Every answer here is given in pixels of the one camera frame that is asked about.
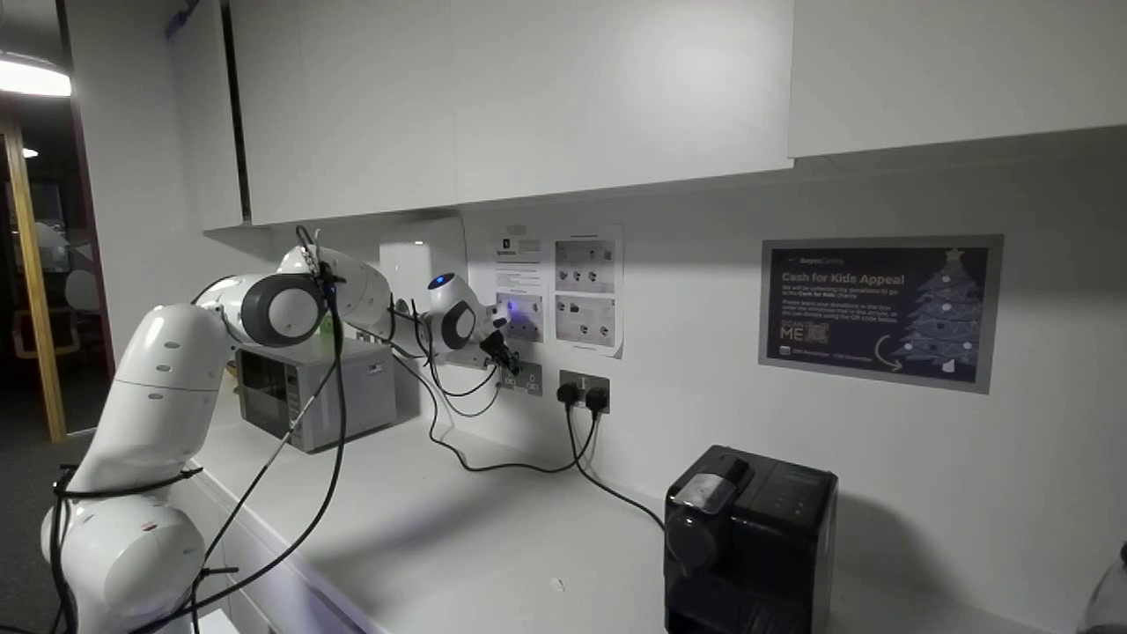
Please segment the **wall socket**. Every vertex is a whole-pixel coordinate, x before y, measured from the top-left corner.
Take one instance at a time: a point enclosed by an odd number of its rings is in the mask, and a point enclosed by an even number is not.
[[[495,292],[495,306],[506,315],[506,339],[540,342],[543,339],[543,301]]]
[[[559,372],[559,387],[564,383],[574,383],[582,394],[595,387],[604,391],[604,408],[610,408],[610,379]]]
[[[503,375],[501,379],[501,387],[543,394],[543,368],[540,362],[522,362],[516,375]]]
[[[616,255],[614,240],[559,240],[556,289],[559,292],[614,292]]]
[[[556,339],[610,350],[616,342],[616,301],[556,298]]]

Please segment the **coffee machine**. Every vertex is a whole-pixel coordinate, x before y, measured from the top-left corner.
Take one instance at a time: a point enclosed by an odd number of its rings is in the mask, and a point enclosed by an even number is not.
[[[837,475],[708,447],[664,498],[669,634],[825,634]]]

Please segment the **white wall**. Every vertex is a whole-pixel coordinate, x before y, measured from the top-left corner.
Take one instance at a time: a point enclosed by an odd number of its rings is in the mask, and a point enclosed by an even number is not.
[[[540,346],[554,372],[614,379],[597,450],[614,484],[659,502],[708,445],[825,467],[845,494],[843,568],[1072,630],[1127,538],[1124,205],[1120,154],[495,205],[466,224],[480,289],[501,226],[623,234],[623,359]],[[989,394],[758,362],[760,240],[951,234],[1007,240]],[[466,430],[559,447],[559,408],[503,400]]]
[[[182,188],[166,22],[175,0],[69,0],[75,98],[88,153],[117,356],[154,302],[264,261],[198,234]]]

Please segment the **poster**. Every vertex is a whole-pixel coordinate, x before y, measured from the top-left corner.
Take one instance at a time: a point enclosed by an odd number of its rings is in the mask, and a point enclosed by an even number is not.
[[[764,242],[760,362],[989,387],[1000,235]]]

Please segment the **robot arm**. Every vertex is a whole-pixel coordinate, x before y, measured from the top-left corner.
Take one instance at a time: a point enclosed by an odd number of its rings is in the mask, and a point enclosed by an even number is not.
[[[391,306],[385,275],[337,249],[320,249],[320,265],[308,261],[308,249],[291,249],[277,275],[227,279],[198,306],[149,310],[68,494],[144,491],[175,480],[206,436],[232,342],[296,346],[308,339],[327,310],[320,275],[331,275],[344,326],[385,329]],[[178,611],[203,563],[202,531],[162,494],[75,502],[68,518],[47,518],[43,550],[75,593],[77,634],[134,630]]]

